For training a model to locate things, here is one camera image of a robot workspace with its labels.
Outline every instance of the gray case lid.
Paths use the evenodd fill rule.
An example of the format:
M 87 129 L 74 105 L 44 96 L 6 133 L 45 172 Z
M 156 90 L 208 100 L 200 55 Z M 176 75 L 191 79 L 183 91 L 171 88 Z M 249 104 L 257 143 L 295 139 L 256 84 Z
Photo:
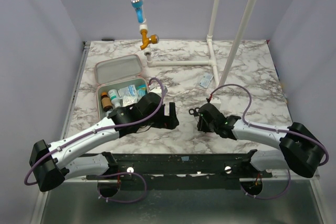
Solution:
M 120 58 L 101 61 L 94 67 L 94 75 L 98 84 L 136 77 L 141 72 L 142 64 L 138 55 L 126 55 Z

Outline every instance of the brass valve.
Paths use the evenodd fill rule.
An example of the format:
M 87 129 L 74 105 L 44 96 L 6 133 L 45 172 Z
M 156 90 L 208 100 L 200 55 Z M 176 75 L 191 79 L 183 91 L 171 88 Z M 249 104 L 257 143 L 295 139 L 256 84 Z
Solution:
M 150 37 L 147 37 L 146 29 L 142 29 L 140 33 L 142 34 L 142 45 L 140 46 L 141 50 L 145 49 L 150 43 L 152 44 L 159 43 L 158 35 L 154 34 L 154 35 L 151 35 Z

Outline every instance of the gray wall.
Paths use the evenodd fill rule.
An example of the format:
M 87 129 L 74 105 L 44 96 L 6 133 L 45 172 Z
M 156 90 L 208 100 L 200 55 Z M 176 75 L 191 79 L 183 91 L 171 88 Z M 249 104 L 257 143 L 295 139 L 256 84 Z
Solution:
M 61 0 L 83 40 L 140 39 L 130 0 Z M 269 39 L 292 0 L 258 0 L 245 39 Z M 214 39 L 233 39 L 247 0 L 220 0 Z M 213 0 L 145 0 L 150 33 L 205 39 Z
M 38 192 L 23 183 L 30 151 L 60 136 L 82 42 L 60 0 L 0 6 L 0 223 L 29 223 Z
M 336 0 L 293 0 L 270 41 L 270 50 L 295 121 L 326 146 L 319 168 L 336 221 Z

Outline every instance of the screw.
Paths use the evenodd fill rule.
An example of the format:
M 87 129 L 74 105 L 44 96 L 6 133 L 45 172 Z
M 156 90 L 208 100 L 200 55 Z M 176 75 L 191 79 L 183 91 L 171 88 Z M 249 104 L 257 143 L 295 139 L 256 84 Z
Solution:
M 224 171 L 226 172 L 226 174 L 230 174 L 230 173 L 232 172 L 232 169 L 231 169 L 230 166 L 226 166 L 226 167 L 224 168 Z
M 134 168 L 133 167 L 128 167 L 126 171 L 128 173 L 134 173 Z

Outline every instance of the white marble countertop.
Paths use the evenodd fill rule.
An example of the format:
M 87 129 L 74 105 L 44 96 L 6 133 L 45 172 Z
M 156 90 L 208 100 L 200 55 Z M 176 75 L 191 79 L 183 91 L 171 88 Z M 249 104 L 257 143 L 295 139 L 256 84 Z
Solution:
M 129 54 L 139 55 L 143 64 L 142 77 L 159 78 L 168 87 L 164 103 L 176 103 L 180 125 L 174 130 L 150 129 L 145 133 L 130 134 L 103 144 L 91 151 L 100 153 L 246 153 L 252 149 L 270 150 L 271 147 L 250 141 L 234 141 L 220 138 L 214 133 L 197 131 L 197 122 L 188 114 L 190 108 L 203 105 L 215 88 L 214 81 L 208 89 L 198 85 L 202 75 L 212 73 L 208 66 L 154 67 L 146 65 L 140 51 L 140 41 L 93 41 L 90 46 L 81 79 L 75 109 L 71 116 L 68 136 L 76 134 L 99 121 L 96 103 L 98 85 L 94 79 L 97 62 Z M 218 70 L 222 72 L 232 41 L 214 41 Z M 160 40 L 152 45 L 153 60 L 206 60 L 209 58 L 205 41 Z M 239 46 L 226 83 L 245 86 L 252 94 L 252 106 L 247 119 L 273 125 L 290 125 L 291 119 L 282 94 L 279 80 L 265 41 L 243 41 Z M 238 88 L 226 88 L 218 92 L 222 112 L 242 115 L 248 96 Z

